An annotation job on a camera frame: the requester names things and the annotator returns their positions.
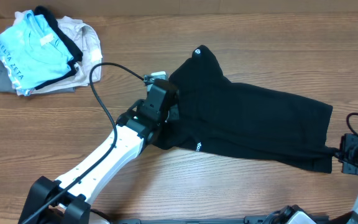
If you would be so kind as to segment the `black polo shirt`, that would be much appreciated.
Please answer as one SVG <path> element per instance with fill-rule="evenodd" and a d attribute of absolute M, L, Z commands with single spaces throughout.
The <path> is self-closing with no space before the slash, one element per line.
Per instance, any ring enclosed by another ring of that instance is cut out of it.
<path fill-rule="evenodd" d="M 326 145 L 331 105 L 231 82 L 205 45 L 196 48 L 169 81 L 179 91 L 178 118 L 163 125 L 157 147 L 332 171 L 335 150 Z"/>

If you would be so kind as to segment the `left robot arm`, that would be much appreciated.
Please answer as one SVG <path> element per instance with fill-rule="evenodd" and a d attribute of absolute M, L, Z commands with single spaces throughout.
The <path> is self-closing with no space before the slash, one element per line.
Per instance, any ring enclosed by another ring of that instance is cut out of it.
<path fill-rule="evenodd" d="M 91 205 L 118 171 L 158 138 L 177 92 L 167 80 L 154 81 L 146 99 L 120 115 L 88 157 L 55 180 L 41 176 L 34 182 L 20 223 L 108 223 Z"/>

